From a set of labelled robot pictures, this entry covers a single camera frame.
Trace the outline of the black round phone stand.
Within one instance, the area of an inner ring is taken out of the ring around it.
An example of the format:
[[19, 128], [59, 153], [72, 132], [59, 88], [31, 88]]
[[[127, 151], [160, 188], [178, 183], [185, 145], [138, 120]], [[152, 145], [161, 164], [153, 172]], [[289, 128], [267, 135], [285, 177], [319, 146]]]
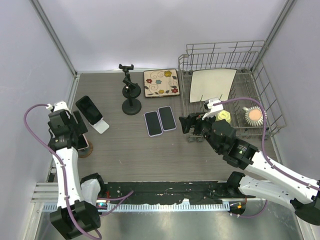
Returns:
[[139, 97], [141, 94], [141, 88], [137, 83], [133, 83], [131, 81], [131, 75], [129, 73], [129, 71], [134, 70], [134, 65], [131, 64], [130, 66], [127, 66], [119, 64], [118, 68], [124, 72], [124, 79], [122, 82], [125, 86], [122, 89], [122, 95], [127, 99], [129, 97], [134, 99]]
[[142, 104], [137, 98], [126, 98], [122, 104], [122, 111], [129, 116], [136, 115], [142, 109]]

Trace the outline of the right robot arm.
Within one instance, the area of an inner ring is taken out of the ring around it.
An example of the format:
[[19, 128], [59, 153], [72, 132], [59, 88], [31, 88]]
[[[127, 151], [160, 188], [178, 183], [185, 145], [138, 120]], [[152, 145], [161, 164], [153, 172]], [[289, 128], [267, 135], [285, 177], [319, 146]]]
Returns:
[[193, 130], [234, 168], [258, 175], [268, 182], [234, 172], [226, 184], [226, 193], [233, 198], [240, 194], [254, 196], [292, 210], [301, 220], [320, 224], [320, 182], [301, 175], [268, 158], [262, 150], [236, 136], [236, 129], [226, 120], [203, 118], [201, 113], [179, 117], [184, 134]]

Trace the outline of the pink case phone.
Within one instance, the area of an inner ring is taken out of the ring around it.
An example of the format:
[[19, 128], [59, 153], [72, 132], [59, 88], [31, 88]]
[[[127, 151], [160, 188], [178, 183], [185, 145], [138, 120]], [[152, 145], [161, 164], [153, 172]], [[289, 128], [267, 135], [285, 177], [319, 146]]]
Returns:
[[87, 149], [88, 147], [89, 147], [89, 142], [88, 142], [86, 136], [84, 134], [81, 134], [78, 137], [78, 143], [77, 143], [76, 149], [78, 151], [82, 151], [84, 149]]

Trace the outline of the black phone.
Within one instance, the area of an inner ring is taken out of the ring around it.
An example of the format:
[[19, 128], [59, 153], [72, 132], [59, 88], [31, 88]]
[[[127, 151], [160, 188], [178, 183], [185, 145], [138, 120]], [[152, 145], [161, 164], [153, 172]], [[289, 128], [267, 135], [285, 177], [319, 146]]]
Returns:
[[87, 95], [76, 101], [75, 105], [91, 125], [95, 125], [103, 118], [101, 112]]

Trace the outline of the purple case phone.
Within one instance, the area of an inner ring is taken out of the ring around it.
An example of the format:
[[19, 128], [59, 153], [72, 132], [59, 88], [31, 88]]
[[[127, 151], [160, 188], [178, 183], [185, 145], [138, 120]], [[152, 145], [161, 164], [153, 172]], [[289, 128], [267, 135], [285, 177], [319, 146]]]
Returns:
[[163, 133], [157, 111], [150, 111], [144, 114], [147, 133], [150, 137], [157, 137]]
[[173, 131], [177, 128], [177, 124], [170, 106], [158, 108], [162, 130], [164, 132]]

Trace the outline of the floral square plate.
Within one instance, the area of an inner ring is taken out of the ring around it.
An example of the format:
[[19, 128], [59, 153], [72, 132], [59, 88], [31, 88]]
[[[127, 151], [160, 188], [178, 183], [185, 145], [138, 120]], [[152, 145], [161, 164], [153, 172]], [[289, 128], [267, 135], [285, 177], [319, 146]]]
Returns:
[[143, 89], [146, 98], [179, 96], [180, 84], [177, 70], [154, 69], [144, 71]]

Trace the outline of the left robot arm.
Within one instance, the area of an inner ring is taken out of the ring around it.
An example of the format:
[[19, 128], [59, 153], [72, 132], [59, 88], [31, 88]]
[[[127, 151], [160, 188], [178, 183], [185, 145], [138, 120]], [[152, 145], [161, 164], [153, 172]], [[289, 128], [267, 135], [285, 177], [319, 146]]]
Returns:
[[58, 201], [50, 222], [66, 239], [96, 231], [101, 226], [96, 200], [107, 192], [98, 173], [79, 179], [79, 152], [91, 147], [85, 137], [88, 131], [79, 111], [59, 109], [49, 115], [50, 141], [48, 147], [56, 164]]

